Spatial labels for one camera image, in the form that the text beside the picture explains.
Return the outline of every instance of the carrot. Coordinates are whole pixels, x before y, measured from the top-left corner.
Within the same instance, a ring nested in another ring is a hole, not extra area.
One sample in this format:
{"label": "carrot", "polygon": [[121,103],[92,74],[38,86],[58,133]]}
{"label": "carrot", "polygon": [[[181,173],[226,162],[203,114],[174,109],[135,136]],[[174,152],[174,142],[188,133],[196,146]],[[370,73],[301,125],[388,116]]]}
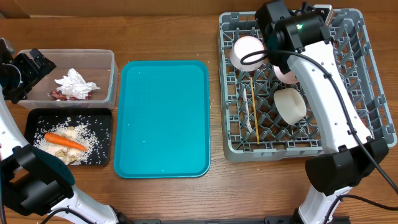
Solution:
{"label": "carrot", "polygon": [[61,146],[66,146],[66,147],[72,147],[74,149],[79,149],[82,151],[87,150],[86,147],[82,146],[81,144],[74,142],[72,140],[69,140],[67,138],[64,138],[62,136],[59,136],[58,134],[47,133],[44,135],[44,139],[53,144],[58,144]]}

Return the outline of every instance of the wooden stick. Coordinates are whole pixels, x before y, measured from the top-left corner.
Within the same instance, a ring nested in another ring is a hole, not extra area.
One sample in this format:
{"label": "wooden stick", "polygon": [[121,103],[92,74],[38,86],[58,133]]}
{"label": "wooden stick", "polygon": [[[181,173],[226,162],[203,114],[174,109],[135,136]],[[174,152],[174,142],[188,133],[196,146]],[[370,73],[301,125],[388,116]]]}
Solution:
{"label": "wooden stick", "polygon": [[254,124],[256,124],[256,137],[257,137],[257,144],[260,144],[259,139],[259,126],[257,125],[257,111],[256,111],[256,97],[254,96],[254,87],[253,87],[253,80],[250,77],[250,85],[251,85],[251,98],[253,100],[253,110],[254,110]]}

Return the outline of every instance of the wooden table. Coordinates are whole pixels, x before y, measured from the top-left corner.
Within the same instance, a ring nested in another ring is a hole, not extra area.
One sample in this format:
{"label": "wooden table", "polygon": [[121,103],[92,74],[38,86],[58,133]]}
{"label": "wooden table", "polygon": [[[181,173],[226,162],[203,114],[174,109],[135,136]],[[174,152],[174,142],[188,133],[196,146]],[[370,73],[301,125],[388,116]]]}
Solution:
{"label": "wooden table", "polygon": [[[398,125],[398,18],[394,12],[364,12],[377,67],[390,112]],[[291,215],[304,200],[310,182],[305,159],[277,162],[228,162],[224,158],[220,79],[217,65],[218,16],[94,17],[66,19],[0,20],[0,35],[21,49],[110,49],[119,71],[133,60],[197,59],[210,73],[211,167],[197,179],[125,180],[110,163],[104,167],[70,167],[76,184],[95,200],[112,205],[129,218],[161,220],[263,218]],[[9,109],[22,132],[28,110]],[[114,126],[118,106],[113,111]],[[398,151],[391,149],[382,167],[398,182]],[[353,191],[371,200],[398,205],[397,196],[378,172],[365,178]],[[345,200],[337,215],[349,215],[353,223],[398,223],[398,213],[359,201]],[[37,223],[43,217],[23,217],[6,209],[9,223]],[[60,222],[54,218],[53,223]]]}

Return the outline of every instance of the clear plastic bin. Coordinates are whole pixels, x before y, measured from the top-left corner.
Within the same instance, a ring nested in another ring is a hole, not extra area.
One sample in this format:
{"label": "clear plastic bin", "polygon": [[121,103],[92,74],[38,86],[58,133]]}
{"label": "clear plastic bin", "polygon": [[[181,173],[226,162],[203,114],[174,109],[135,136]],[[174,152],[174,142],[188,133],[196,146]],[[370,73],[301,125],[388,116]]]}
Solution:
{"label": "clear plastic bin", "polygon": [[[50,49],[40,52],[56,64],[56,69],[46,75],[28,93],[27,100],[18,102],[28,109],[35,108],[109,108],[114,109],[116,91],[118,87],[118,66],[111,50],[86,50],[86,49]],[[29,57],[30,50],[21,50]],[[55,100],[49,93],[56,91],[60,85],[55,79],[61,79],[74,68],[86,82],[94,82],[100,90],[93,90],[89,100]]]}

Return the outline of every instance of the black tray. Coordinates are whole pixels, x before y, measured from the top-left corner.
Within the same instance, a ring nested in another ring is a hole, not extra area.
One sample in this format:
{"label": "black tray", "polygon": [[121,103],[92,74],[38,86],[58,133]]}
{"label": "black tray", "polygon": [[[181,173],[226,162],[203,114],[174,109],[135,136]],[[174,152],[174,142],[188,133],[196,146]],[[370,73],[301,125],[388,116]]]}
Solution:
{"label": "black tray", "polygon": [[41,128],[45,131],[49,130],[53,125],[64,123],[67,117],[71,119],[69,121],[71,126],[78,125],[77,121],[89,121],[90,125],[87,129],[95,131],[96,137],[101,140],[102,147],[94,146],[93,153],[88,157],[87,162],[81,161],[80,165],[107,164],[112,138],[112,112],[107,108],[34,109],[27,117],[26,140],[33,145],[37,130],[41,130]]}

